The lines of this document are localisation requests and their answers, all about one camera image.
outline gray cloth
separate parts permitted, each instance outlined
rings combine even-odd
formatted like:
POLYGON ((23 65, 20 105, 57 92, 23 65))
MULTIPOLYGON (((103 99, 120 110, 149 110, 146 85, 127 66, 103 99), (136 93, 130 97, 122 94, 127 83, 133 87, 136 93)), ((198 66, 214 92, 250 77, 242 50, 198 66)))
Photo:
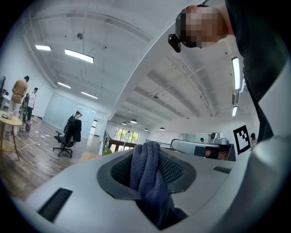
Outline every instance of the gray cloth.
POLYGON ((136 145, 130 169, 130 188, 141 193, 137 205, 142 212, 159 228, 162 228, 169 212, 169 193, 160 170, 160 145, 146 142, 136 145))

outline camera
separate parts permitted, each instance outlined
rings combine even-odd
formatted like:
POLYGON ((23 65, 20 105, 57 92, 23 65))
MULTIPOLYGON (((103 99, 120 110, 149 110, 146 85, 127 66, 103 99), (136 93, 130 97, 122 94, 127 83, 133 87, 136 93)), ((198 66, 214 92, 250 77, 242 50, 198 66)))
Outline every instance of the camera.
POLYGON ((181 42, 176 34, 169 34, 168 42, 177 53, 181 52, 181 42))

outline floor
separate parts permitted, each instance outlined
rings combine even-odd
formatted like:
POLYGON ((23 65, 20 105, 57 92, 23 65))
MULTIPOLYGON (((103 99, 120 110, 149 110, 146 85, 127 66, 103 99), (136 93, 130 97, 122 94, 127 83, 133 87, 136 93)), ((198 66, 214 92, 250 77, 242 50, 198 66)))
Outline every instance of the floor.
POLYGON ((98 154, 99 137, 89 135, 88 139, 82 138, 81 142, 77 142, 71 147, 73 150, 72 158, 66 152, 58 157, 58 150, 52 150, 53 147, 60 146, 54 138, 56 130, 60 131, 39 119, 37 123, 34 122, 31 125, 29 132, 20 131, 15 137, 18 150, 27 144, 34 143, 18 151, 20 161, 15 152, 3 153, 0 175, 11 196, 26 200, 35 189, 54 175, 77 163, 84 152, 98 154))

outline white ceiling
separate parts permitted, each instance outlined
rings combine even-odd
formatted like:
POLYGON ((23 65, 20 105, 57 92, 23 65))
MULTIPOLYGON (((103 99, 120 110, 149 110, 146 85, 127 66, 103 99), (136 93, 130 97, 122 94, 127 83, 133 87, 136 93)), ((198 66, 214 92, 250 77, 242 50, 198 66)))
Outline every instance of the white ceiling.
MULTIPOLYGON (((38 1, 23 15, 25 41, 55 88, 63 88, 57 85, 63 82, 72 87, 68 91, 88 92, 114 109, 147 46, 171 24, 169 18, 199 2, 38 1), (79 40, 78 33, 84 33, 84 39, 79 40), (35 44, 49 45, 52 51, 38 51, 35 44), (90 55, 94 63, 67 56, 65 49, 90 55)), ((126 93, 111 121, 121 124, 135 118, 141 126, 151 127, 181 117, 229 114, 234 89, 231 59, 235 56, 242 67, 234 37, 208 48, 182 47, 179 54, 170 52, 126 93)), ((248 105, 241 106, 244 114, 248 114, 248 105)))

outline chair base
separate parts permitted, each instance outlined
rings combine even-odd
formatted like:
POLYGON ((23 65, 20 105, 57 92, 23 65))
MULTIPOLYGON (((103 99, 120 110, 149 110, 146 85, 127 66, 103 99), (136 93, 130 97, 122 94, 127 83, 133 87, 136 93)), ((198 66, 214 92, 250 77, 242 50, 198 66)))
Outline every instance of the chair base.
POLYGON ((60 150, 60 153, 58 153, 58 157, 60 157, 60 154, 61 154, 62 152, 66 151, 66 152, 70 155, 70 158, 72 158, 72 153, 73 153, 73 151, 72 151, 71 149, 67 149, 67 148, 65 148, 65 147, 54 147, 54 148, 53 148, 53 151, 55 151, 55 149, 60 150))

